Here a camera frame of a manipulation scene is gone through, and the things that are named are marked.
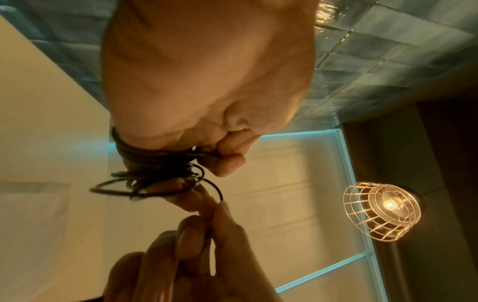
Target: black cable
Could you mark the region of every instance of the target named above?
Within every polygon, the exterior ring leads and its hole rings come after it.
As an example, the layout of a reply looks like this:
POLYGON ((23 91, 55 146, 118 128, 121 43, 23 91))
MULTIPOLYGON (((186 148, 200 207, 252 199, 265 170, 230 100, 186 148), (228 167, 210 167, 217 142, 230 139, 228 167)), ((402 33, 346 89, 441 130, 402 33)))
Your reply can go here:
POLYGON ((129 197, 131 201, 139 201, 149 197, 168 197, 184 193, 192 189, 199 182, 204 181, 216 189, 219 194, 219 199, 221 201, 223 200, 221 190, 219 190, 213 182, 204 178, 204 168, 191 163, 199 157, 212 154, 196 152, 193 149, 184 152, 167 152, 135 148, 123 142, 114 128, 112 129, 112 138, 116 142, 118 153, 134 165, 134 170, 111 173, 111 176, 115 179, 94 186, 90 189, 90 192, 112 196, 125 196, 129 197), (184 178, 190 181, 186 182, 188 186, 177 191, 166 193, 142 192, 142 190, 155 183, 174 178, 184 178), (129 191, 105 189, 105 187, 109 185, 120 182, 125 182, 126 188, 129 191))

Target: cable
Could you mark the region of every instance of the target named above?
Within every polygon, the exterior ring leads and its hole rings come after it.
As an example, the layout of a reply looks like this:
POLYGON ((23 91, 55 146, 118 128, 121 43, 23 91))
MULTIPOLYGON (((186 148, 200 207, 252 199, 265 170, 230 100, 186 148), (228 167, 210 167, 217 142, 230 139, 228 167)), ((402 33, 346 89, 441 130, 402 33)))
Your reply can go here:
POLYGON ((111 196, 124 196, 129 197, 131 201, 139 201, 149 197, 168 197, 184 193, 199 182, 204 181, 216 189, 219 199, 223 200, 221 190, 213 182, 204 178, 204 168, 191 163, 199 157, 213 154, 196 152, 193 149, 184 152, 167 152, 135 148, 123 142, 115 128, 112 129, 112 137, 116 142, 118 153, 124 159, 133 163, 135 169, 133 171, 111 173, 114 179, 94 186, 90 189, 90 192, 111 196), (144 193, 143 191, 155 183, 174 178, 191 179, 192 181, 187 182, 187 187, 177 191, 166 193, 144 193), (120 182, 125 182, 126 188, 129 191, 105 189, 109 185, 120 182))

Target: light fixture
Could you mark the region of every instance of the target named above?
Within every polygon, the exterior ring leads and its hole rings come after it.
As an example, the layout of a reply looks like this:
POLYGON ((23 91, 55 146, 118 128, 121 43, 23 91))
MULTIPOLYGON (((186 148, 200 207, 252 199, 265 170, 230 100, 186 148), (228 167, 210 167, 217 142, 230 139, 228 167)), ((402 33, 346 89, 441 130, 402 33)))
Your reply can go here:
POLYGON ((393 185, 349 186, 344 193, 344 207, 360 231, 379 241, 400 239, 421 217, 417 199, 393 185))

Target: wire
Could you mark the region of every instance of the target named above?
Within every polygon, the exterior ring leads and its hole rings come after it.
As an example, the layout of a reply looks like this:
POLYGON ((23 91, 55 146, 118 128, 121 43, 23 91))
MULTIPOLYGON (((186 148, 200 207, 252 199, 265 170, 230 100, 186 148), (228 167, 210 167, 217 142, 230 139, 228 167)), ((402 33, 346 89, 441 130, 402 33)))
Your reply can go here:
POLYGON ((166 152, 135 148, 123 142, 114 128, 112 129, 112 137, 116 142, 118 153, 134 165, 134 170, 111 173, 114 179, 94 186, 90 189, 90 192, 129 197, 131 201, 139 201, 149 197, 169 197, 184 193, 204 181, 210 184, 218 192, 219 199, 223 200, 223 195, 218 186, 204 178, 204 168, 191 163, 199 157, 214 154, 196 152, 193 149, 184 152, 166 152), (181 190, 165 193, 144 192, 145 189, 155 183, 175 178, 184 178, 190 181, 186 182, 188 185, 181 190), (128 191, 106 189, 109 185, 121 182, 125 182, 128 191))

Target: tiled wall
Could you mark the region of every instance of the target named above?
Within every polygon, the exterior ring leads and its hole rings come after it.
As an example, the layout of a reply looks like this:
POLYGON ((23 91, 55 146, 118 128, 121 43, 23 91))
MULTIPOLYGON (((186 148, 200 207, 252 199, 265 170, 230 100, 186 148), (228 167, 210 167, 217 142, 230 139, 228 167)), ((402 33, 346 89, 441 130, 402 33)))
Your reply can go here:
MULTIPOLYGON (((0 0, 0 14, 105 103, 99 45, 116 0, 0 0)), ((478 0, 320 0, 316 71, 281 132, 331 128, 478 62, 478 0)))

